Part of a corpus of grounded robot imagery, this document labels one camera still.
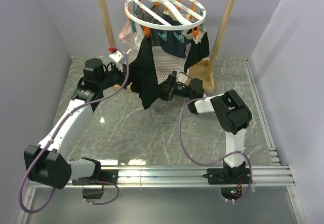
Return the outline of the black boxer underwear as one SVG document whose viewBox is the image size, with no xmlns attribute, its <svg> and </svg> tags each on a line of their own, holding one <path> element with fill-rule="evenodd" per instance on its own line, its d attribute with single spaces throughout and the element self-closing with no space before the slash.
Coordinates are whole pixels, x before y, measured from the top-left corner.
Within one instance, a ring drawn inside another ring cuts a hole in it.
<svg viewBox="0 0 324 224">
<path fill-rule="evenodd" d="M 128 84 L 131 91 L 138 94 L 144 109 L 159 99 L 161 93 L 158 88 L 157 74 L 152 54 L 152 44 L 150 37 L 144 37 L 136 59 L 129 65 Z"/>
</svg>

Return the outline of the white round clip hanger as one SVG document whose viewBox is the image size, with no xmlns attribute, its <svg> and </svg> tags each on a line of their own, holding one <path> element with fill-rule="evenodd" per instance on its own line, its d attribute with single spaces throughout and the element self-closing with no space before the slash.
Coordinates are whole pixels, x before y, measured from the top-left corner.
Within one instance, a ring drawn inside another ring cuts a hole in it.
<svg viewBox="0 0 324 224">
<path fill-rule="evenodd" d="M 156 5 L 162 16 L 158 16 L 151 11 L 151 7 Z M 158 20 L 162 25 L 145 22 L 136 17 L 136 14 L 145 10 Z M 206 19 L 205 7 L 196 0 L 126 0 L 124 5 L 125 15 L 131 23 L 132 29 L 135 29 L 135 23 L 143 26 L 146 37 L 150 35 L 149 30 L 182 30 L 184 35 L 185 30 L 192 31 L 194 38 L 200 32 L 203 32 Z"/>
</svg>

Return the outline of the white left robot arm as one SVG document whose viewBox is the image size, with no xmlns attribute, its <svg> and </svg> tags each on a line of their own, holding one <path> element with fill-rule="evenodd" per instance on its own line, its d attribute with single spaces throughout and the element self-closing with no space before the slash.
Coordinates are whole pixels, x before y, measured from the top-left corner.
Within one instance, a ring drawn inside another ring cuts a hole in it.
<svg viewBox="0 0 324 224">
<path fill-rule="evenodd" d="M 93 115 L 100 102 L 106 99 L 104 90 L 116 84 L 126 86 L 128 56 L 112 54 L 110 59 L 108 65 L 98 58 L 85 62 L 83 76 L 62 117 L 43 140 L 25 149 L 24 181 L 30 180 L 55 189 L 62 189 L 69 181 L 81 178 L 92 185 L 101 181 L 99 161 L 91 158 L 68 161 L 65 156 L 83 124 Z"/>
</svg>

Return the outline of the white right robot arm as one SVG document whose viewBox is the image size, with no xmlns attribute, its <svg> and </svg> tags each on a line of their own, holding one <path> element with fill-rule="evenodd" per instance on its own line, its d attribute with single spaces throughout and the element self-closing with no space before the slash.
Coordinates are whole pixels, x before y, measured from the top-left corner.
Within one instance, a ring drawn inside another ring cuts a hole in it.
<svg viewBox="0 0 324 224">
<path fill-rule="evenodd" d="M 245 134 L 252 120 L 252 113 L 238 93 L 231 89 L 223 94 L 207 96 L 203 89 L 203 81 L 192 78 L 189 85 L 177 81 L 176 72 L 159 86 L 159 97 L 164 101 L 171 101 L 173 96 L 189 99 L 186 108 L 193 114 L 214 112 L 225 131 L 226 153 L 223 168 L 219 173 L 211 173 L 223 183 L 235 183 L 242 176 L 247 176 L 244 157 Z"/>
</svg>

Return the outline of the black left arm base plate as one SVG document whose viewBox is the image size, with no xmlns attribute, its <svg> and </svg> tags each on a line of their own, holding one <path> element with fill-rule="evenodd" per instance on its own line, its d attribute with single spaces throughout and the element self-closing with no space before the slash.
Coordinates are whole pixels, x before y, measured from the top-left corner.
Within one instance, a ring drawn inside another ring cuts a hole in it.
<svg viewBox="0 0 324 224">
<path fill-rule="evenodd" d="M 109 170 L 101 170 L 99 176 L 95 180 L 90 180 L 88 178 L 77 179 L 77 180 L 73 180 L 72 184 L 78 185 L 78 186 L 96 185 L 96 184 L 99 185 L 100 183 L 97 183 L 97 181 L 117 184 L 117 180 L 118 180 L 118 170 L 117 169 L 109 169 Z"/>
</svg>

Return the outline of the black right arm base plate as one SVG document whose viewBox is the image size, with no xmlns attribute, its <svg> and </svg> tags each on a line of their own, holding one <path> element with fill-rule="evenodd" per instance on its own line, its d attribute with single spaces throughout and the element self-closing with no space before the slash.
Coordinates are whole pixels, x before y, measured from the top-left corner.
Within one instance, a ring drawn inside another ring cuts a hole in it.
<svg viewBox="0 0 324 224">
<path fill-rule="evenodd" d="M 209 185 L 235 185 L 241 182 L 242 184 L 249 184 L 250 169 L 245 165 L 239 167 L 223 167 L 223 168 L 208 168 L 207 173 L 202 175 L 208 180 Z"/>
</svg>

